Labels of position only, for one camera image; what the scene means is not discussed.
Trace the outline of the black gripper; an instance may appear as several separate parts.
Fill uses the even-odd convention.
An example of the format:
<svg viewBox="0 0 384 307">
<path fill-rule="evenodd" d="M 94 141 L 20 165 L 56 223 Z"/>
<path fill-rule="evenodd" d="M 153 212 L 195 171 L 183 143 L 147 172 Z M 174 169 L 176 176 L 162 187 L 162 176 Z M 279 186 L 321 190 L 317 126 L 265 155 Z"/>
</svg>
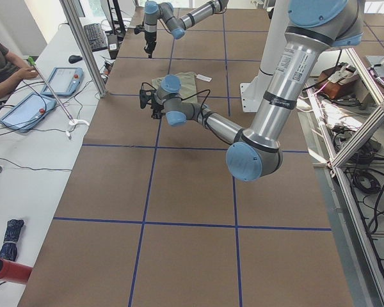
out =
<svg viewBox="0 0 384 307">
<path fill-rule="evenodd" d="M 162 118 L 162 115 L 164 115 L 163 113 L 164 107 L 162 104 L 160 104 L 157 101 L 157 97 L 155 93 L 151 95 L 151 109 L 152 109 L 151 117 L 155 120 L 160 120 Z"/>
<path fill-rule="evenodd" d="M 153 52 L 156 48 L 157 33 L 156 32 L 145 32 L 146 45 L 144 47 L 145 53 L 148 58 L 152 58 Z"/>
</svg>

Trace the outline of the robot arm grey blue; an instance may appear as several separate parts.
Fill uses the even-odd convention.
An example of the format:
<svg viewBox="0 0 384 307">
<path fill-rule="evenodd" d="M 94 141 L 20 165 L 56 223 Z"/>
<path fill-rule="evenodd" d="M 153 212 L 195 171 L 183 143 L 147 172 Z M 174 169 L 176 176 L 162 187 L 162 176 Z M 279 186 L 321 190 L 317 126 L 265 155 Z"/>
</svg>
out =
<svg viewBox="0 0 384 307">
<path fill-rule="evenodd" d="M 157 23 L 163 21 L 169 33 L 175 40 L 182 38 L 187 29 L 192 28 L 204 19 L 221 14 L 227 9 L 228 1 L 216 0 L 208 1 L 202 6 L 195 8 L 191 12 L 176 17 L 171 3 L 156 3 L 147 1 L 144 7 L 144 17 L 141 25 L 134 30 L 136 34 L 144 32 L 146 46 L 144 51 L 152 58 L 157 44 Z"/>
<path fill-rule="evenodd" d="M 278 137 L 318 57 L 327 49 L 360 43 L 364 5 L 363 1 L 289 2 L 286 45 L 248 128 L 220 116 L 203 103 L 182 98 L 181 82 L 175 75 L 167 75 L 151 97 L 141 97 L 141 105 L 163 113 L 171 126 L 189 120 L 201 123 L 226 142 L 227 167 L 236 179 L 247 182 L 272 174 L 283 160 Z"/>
</svg>

